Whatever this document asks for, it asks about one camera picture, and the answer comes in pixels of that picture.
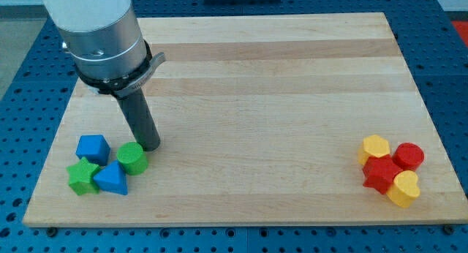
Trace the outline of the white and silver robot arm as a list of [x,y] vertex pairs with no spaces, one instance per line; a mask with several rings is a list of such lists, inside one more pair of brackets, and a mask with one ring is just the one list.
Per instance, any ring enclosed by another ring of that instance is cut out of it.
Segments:
[[101,94],[125,98],[165,61],[140,30],[132,0],[42,0],[80,79]]

